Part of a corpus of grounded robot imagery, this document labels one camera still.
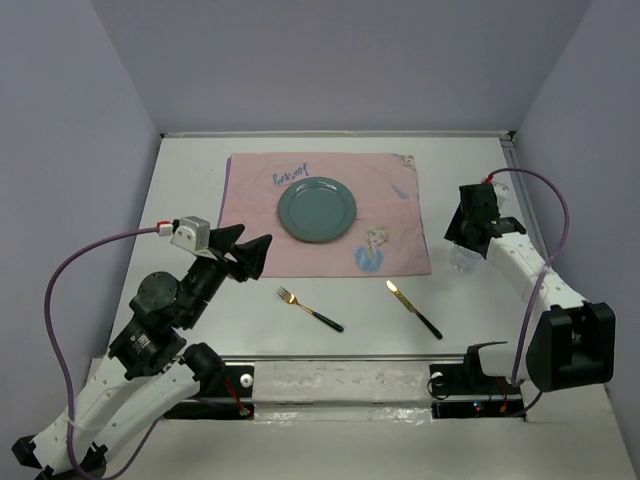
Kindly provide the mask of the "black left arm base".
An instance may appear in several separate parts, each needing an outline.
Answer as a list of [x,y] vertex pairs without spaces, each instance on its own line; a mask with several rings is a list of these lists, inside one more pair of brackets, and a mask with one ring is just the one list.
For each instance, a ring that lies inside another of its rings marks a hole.
[[255,406],[255,363],[226,361],[224,378],[168,410],[165,420],[251,421]]

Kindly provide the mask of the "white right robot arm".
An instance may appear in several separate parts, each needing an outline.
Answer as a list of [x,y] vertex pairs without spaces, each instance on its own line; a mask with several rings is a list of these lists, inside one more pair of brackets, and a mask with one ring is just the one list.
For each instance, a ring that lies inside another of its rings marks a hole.
[[445,233],[447,240],[478,253],[526,302],[525,334],[514,343],[479,347],[460,368],[462,384],[482,392],[497,377],[532,382],[552,392],[609,382],[614,373],[616,318],[604,302],[573,290],[536,250],[524,226],[504,217],[504,199],[490,183],[464,185]]

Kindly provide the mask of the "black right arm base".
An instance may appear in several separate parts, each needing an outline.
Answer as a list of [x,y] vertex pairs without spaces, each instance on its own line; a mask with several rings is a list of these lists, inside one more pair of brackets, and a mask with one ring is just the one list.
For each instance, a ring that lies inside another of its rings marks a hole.
[[471,374],[462,363],[431,364],[426,389],[434,420],[507,418],[525,407],[519,387],[503,377]]

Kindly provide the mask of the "pink cloth placemat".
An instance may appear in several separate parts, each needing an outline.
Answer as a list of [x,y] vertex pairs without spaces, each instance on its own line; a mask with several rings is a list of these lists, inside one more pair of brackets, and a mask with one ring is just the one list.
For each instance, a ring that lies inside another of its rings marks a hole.
[[[304,241],[278,207],[295,183],[337,181],[354,197],[355,216],[336,239]],[[266,278],[357,278],[431,272],[419,202],[417,164],[396,153],[234,153],[227,161],[219,226],[242,224],[243,241],[273,237]]]

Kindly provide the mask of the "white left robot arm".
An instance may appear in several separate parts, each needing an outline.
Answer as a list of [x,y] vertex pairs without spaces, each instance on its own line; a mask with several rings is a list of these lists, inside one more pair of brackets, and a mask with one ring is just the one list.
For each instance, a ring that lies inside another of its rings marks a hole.
[[12,452],[41,479],[102,479],[108,462],[138,432],[151,433],[160,418],[185,399],[224,389],[242,417],[251,414],[225,372],[222,358],[207,344],[189,345],[180,331],[195,326],[226,279],[257,280],[273,240],[266,234],[240,242],[244,225],[212,228],[208,221],[181,217],[132,231],[133,236],[167,237],[195,258],[182,279],[157,271],[140,283],[129,303],[131,320],[108,347],[81,391],[55,336],[51,300],[56,281],[74,260],[100,246],[72,254],[50,278],[44,297],[47,335],[67,389],[65,410],[43,431],[19,438]]

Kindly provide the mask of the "teal ceramic plate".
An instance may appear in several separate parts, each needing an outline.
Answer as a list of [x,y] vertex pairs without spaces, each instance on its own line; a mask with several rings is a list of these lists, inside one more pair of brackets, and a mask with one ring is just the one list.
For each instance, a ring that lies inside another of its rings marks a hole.
[[294,239],[324,244],[343,237],[357,216],[352,192],[327,177],[309,177],[292,183],[280,196],[277,217]]

